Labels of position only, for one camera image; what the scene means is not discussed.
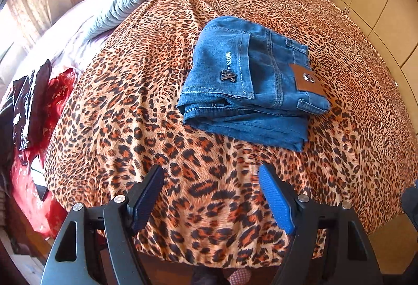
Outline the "blue denim jeans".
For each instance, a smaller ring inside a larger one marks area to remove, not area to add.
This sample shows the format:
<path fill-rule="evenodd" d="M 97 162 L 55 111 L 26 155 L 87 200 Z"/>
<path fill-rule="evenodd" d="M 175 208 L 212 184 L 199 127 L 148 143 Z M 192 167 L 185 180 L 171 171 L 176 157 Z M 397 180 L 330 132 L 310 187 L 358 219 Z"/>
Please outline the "blue denim jeans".
<path fill-rule="evenodd" d="M 177 108 L 195 129 L 301 152 L 309 117 L 330 104 L 307 46 L 222 16 L 199 35 Z"/>

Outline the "leopard print bedspread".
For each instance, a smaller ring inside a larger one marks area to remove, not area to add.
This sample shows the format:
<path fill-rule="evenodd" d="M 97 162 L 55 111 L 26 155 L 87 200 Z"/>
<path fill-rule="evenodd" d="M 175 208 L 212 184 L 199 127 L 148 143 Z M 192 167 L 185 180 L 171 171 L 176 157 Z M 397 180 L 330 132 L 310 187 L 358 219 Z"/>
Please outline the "leopard print bedspread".
<path fill-rule="evenodd" d="M 218 16 L 304 44 L 330 110 L 310 119 L 300 153 L 206 133 L 176 108 L 200 31 Z M 273 220 L 257 170 L 272 164 L 319 203 L 348 201 L 367 233 L 401 212 L 417 179 L 417 138 L 384 60 L 330 0 L 149 0 L 80 76 L 50 140 L 45 176 L 70 209 L 105 204 L 155 164 L 161 198 L 135 247 L 172 262 L 265 267 L 289 237 Z"/>

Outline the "red dark clothes pile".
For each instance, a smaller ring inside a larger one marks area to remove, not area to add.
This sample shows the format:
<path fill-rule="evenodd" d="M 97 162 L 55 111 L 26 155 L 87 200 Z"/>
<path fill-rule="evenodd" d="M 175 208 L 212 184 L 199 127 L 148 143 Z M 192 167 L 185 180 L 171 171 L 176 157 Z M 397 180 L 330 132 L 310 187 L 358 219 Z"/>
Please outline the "red dark clothes pile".
<path fill-rule="evenodd" d="M 34 177 L 43 172 L 53 131 L 77 82 L 72 68 L 56 77 L 51 71 L 46 61 L 13 81 L 1 106 L 1 191 L 45 238 L 57 235 L 67 212 Z"/>

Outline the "grey white pillow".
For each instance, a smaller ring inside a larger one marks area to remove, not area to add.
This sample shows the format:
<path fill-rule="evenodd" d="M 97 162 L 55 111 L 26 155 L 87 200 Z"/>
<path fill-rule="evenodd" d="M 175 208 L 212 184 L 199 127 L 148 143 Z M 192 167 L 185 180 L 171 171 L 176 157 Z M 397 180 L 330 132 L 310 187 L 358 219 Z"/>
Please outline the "grey white pillow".
<path fill-rule="evenodd" d="M 17 66 L 1 66 L 1 85 L 31 73 L 46 60 L 58 75 L 67 68 L 83 72 L 119 24 L 147 0 L 84 0 L 66 12 L 36 42 Z"/>

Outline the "beige wardrobe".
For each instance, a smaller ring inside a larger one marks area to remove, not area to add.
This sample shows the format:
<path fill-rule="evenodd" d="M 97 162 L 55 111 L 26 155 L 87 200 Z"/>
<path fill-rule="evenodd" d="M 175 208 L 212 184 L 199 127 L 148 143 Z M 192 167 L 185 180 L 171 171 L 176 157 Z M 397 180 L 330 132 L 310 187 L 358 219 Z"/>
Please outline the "beige wardrobe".
<path fill-rule="evenodd" d="M 417 0 L 332 0 L 377 49 L 417 128 Z"/>

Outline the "patterned window curtain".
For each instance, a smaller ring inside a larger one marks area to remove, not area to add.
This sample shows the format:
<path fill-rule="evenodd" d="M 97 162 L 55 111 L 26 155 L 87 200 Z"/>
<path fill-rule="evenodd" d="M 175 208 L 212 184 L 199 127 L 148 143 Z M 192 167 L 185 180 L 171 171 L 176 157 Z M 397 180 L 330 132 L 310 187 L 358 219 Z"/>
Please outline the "patterned window curtain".
<path fill-rule="evenodd" d="M 17 24 L 18 39 L 26 52 L 53 25 L 48 0 L 7 0 L 6 5 Z"/>

